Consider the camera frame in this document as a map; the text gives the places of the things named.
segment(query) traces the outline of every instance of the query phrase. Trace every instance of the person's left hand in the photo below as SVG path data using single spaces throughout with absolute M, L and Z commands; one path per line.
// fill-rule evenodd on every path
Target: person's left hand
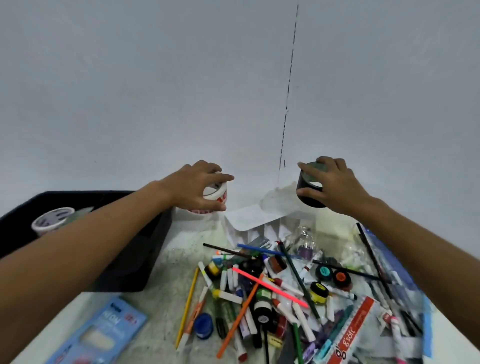
M 235 177 L 229 174 L 216 173 L 221 171 L 219 165 L 199 160 L 193 166 L 186 164 L 162 179 L 160 185 L 168 194 L 172 206 L 185 210 L 225 211 L 225 204 L 204 199 L 205 187 L 234 180 Z

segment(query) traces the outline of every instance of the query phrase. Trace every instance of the black storage bin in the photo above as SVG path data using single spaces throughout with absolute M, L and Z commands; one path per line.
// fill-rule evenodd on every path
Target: black storage bin
M 15 237 L 0 244 L 0 258 L 37 239 L 32 222 L 44 213 L 60 207 L 76 211 L 94 210 L 108 205 L 133 191 L 49 191 L 39 194 L 0 218 L 4 236 Z M 139 292 L 145 288 L 165 237 L 172 224 L 172 209 L 150 221 L 92 286 L 94 292 Z

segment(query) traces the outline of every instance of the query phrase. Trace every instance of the person's right arm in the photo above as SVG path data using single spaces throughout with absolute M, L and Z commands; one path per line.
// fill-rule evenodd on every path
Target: person's right arm
M 343 159 L 320 157 L 321 172 L 299 167 L 322 183 L 323 192 L 297 190 L 331 210 L 349 215 L 384 242 L 438 309 L 480 350 L 480 261 L 370 196 Z

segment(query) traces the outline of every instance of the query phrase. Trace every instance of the neon pink colored pencil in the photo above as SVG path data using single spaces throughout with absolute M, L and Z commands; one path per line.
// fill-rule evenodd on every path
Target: neon pink colored pencil
M 233 268 L 233 271 L 238 272 L 239 274 L 242 274 L 244 277 L 247 277 L 248 279 L 251 279 L 254 282 L 257 282 L 258 284 L 261 284 L 265 288 L 268 288 L 269 290 L 275 292 L 276 294 L 279 294 L 280 296 L 284 296 L 285 298 L 288 298 L 289 300 L 292 300 L 293 302 L 298 303 L 302 307 L 308 308 L 308 305 L 306 304 L 306 302 L 304 302 L 302 300 L 299 300 L 297 297 L 293 297 L 286 292 L 283 292 L 280 288 L 277 288 L 277 287 L 275 287 L 271 284 L 268 284 L 268 283 L 262 281 L 261 279 L 258 279 L 258 278 L 254 277 L 254 276 L 252 276 L 252 275 L 250 275 L 250 274 L 248 274 L 248 273 L 246 273 L 243 270 L 240 270 L 238 268 Z

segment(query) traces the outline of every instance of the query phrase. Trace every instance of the hand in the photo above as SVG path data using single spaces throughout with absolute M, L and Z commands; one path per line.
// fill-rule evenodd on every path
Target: hand
M 299 163 L 299 167 L 322 184 L 323 192 L 312 188 L 300 188 L 297 190 L 297 195 L 311 197 L 332 211 L 356 218 L 362 208 L 373 200 L 373 197 L 365 191 L 343 159 L 320 157 L 317 162 L 325 164 L 327 172 L 302 162 Z
M 229 174 L 215 173 L 221 171 L 219 165 L 199 160 L 193 166 L 186 164 L 162 179 L 160 185 L 167 192 L 172 206 L 186 210 L 225 211 L 227 207 L 223 203 L 204 199 L 205 187 L 234 179 Z

